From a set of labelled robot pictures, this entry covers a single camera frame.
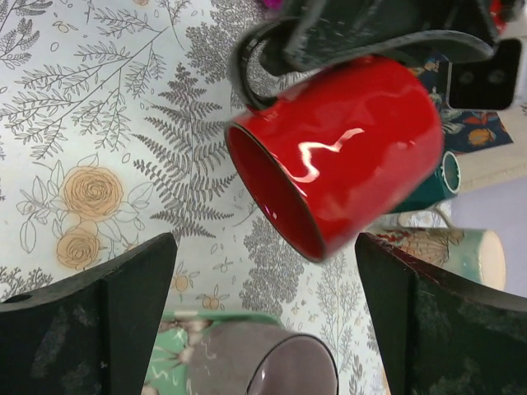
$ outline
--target mug handle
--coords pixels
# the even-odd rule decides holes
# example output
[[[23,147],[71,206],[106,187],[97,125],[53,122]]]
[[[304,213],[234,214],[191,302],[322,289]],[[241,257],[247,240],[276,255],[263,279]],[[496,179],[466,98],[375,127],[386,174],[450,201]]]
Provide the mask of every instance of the mug handle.
[[[454,225],[454,222],[452,222],[446,213],[439,208],[440,204],[441,203],[434,204],[432,207],[425,208],[424,210],[401,212],[397,215],[397,224],[399,226],[408,226],[408,220],[413,214],[416,214],[420,211],[430,211],[435,212],[445,222],[447,228],[457,229],[457,226]]]
[[[246,32],[234,47],[229,64],[229,79],[235,93],[240,97],[242,103],[250,109],[268,109],[277,101],[276,96],[261,96],[250,88],[247,79],[247,67],[251,55],[261,43],[272,37],[287,40],[297,22],[297,18],[292,17],[266,21]]]

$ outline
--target table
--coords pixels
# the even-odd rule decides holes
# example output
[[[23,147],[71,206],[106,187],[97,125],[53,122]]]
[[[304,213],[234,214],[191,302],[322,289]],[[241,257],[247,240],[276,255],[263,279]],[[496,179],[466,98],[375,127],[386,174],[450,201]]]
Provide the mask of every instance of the table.
[[[341,393],[384,393],[353,247],[300,258],[227,154],[227,57],[263,17],[251,0],[0,0],[0,299],[172,231],[171,305],[276,314],[328,343]]]

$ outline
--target rose print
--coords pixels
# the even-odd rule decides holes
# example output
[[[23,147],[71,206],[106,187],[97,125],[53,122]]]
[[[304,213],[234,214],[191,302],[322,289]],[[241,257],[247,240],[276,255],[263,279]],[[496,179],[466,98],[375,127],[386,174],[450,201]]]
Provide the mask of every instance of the rose print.
[[[103,221],[119,208],[123,187],[117,177],[101,167],[76,167],[63,185],[64,203],[82,219]]]
[[[96,223],[83,221],[58,241],[57,259],[66,267],[84,269],[96,261],[99,251]]]
[[[139,184],[124,198],[117,175],[99,166],[97,154],[79,160],[66,175],[60,160],[53,168],[44,167],[49,177],[35,176],[33,188],[21,190],[25,199],[16,205],[26,217],[20,230],[24,251],[34,250],[38,225],[51,225],[58,262],[74,269],[115,258],[140,244],[138,233],[127,233],[145,230],[139,213],[150,205],[153,183]],[[120,224],[128,223],[133,226],[126,225],[123,232]],[[107,251],[104,257],[99,256],[102,249]]]

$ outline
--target mug rim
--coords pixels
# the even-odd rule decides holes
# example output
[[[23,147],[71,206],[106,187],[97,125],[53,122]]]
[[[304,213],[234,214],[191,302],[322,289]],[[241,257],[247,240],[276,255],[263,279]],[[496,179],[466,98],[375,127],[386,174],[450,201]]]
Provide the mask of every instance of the mug rim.
[[[289,189],[295,194],[296,198],[298,199],[299,203],[301,204],[301,210],[305,213],[305,215],[307,216],[308,221],[313,226],[313,231],[315,232],[315,238],[318,240],[319,246],[320,246],[320,256],[319,257],[310,256],[308,253],[300,251],[294,244],[292,244],[289,241],[289,239],[282,233],[282,231],[277,228],[277,226],[274,224],[274,221],[272,221],[272,219],[269,218],[268,213],[260,205],[260,202],[253,195],[253,193],[250,190],[250,188],[247,187],[247,185],[245,183],[245,180],[244,180],[244,177],[238,171],[238,167],[236,166],[236,163],[234,161],[234,156],[232,155],[231,144],[229,143],[229,138],[228,138],[228,135],[229,135],[229,132],[230,132],[231,128],[236,128],[240,132],[244,133],[263,152],[263,154],[269,160],[270,164],[272,164],[279,171],[280,176],[283,177],[287,181]],[[309,208],[307,206],[307,203],[301,197],[301,195],[298,193],[298,191],[296,190],[295,184],[291,181],[291,179],[286,174],[286,172],[283,171],[283,168],[278,164],[278,162],[273,158],[273,156],[269,154],[269,151],[265,148],[265,146],[262,144],[262,142],[258,138],[256,138],[253,135],[253,133],[251,133],[247,128],[245,128],[240,123],[238,123],[236,121],[229,121],[229,122],[227,122],[227,124],[225,126],[224,135],[225,135],[225,141],[226,141],[226,145],[227,145],[227,150],[229,151],[229,156],[231,157],[232,164],[235,166],[236,173],[240,176],[242,183],[244,184],[244,186],[247,189],[247,191],[249,191],[250,196],[253,198],[254,202],[256,203],[256,205],[258,206],[260,211],[265,215],[266,220],[271,223],[273,228],[280,234],[280,236],[284,240],[286,240],[286,242],[289,245],[291,245],[293,247],[293,249],[295,251],[297,251],[303,258],[305,258],[308,261],[313,262],[313,263],[322,263],[325,259],[328,258],[328,246],[327,246],[327,244],[326,244],[326,242],[324,240],[324,237],[322,236],[322,233],[320,232],[320,229],[319,229],[319,227],[318,227],[318,225],[317,225],[317,223],[315,221],[315,218],[310,213],[310,210],[309,210]]]
[[[259,369],[262,367],[262,365],[264,364],[266,359],[273,352],[275,352],[275,350],[278,349],[280,346],[283,346],[285,343],[289,342],[291,339],[294,339],[294,338],[297,338],[297,337],[307,337],[308,340],[315,341],[315,343],[318,343],[320,346],[322,346],[324,348],[324,350],[326,351],[326,354],[329,356],[329,359],[331,360],[331,365],[333,366],[333,371],[335,373],[336,388],[335,388],[335,394],[334,395],[338,395],[339,394],[339,390],[340,390],[340,382],[338,380],[338,367],[337,367],[337,362],[335,360],[335,355],[333,355],[333,352],[329,349],[328,345],[325,342],[323,342],[322,339],[320,339],[319,337],[317,337],[315,335],[312,335],[310,333],[292,332],[292,331],[289,331],[289,330],[287,330],[285,328],[283,328],[282,330],[284,332],[289,332],[291,334],[291,336],[282,339],[277,344],[275,344],[267,353],[265,353],[265,355],[263,356],[262,360],[256,366],[256,369],[254,370],[254,373],[253,373],[252,377],[250,378],[249,383],[247,384],[247,389],[245,390],[245,395],[247,395],[249,393],[250,386],[253,384],[254,379],[256,378],[256,374],[258,373]]]
[[[446,180],[446,176],[444,175],[444,173],[445,173],[445,164],[446,164],[446,160],[448,158],[452,158],[454,160],[455,171],[457,173],[457,178],[458,178],[457,179],[457,185],[455,185],[454,188],[453,188],[452,185],[450,185],[448,183],[448,181]],[[443,174],[441,174],[441,177],[443,177],[443,180],[445,181],[445,185],[448,188],[448,190],[451,193],[459,192],[459,190],[461,189],[461,171],[460,171],[460,168],[459,168],[458,158],[455,156],[454,152],[448,151],[448,150],[445,151],[445,153],[443,154],[443,156],[441,158],[441,168],[442,168],[442,172],[443,172]]]

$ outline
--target red mug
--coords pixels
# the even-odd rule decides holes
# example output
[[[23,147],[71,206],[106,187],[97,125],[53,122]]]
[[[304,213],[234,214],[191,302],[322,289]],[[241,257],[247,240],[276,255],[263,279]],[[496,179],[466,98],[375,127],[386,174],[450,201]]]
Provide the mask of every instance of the red mug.
[[[225,137],[259,208],[294,249],[318,263],[434,171],[443,134],[428,92],[387,58],[331,67],[276,98],[256,95],[247,62],[286,24],[257,26],[235,48],[231,83],[249,110],[227,124]]]

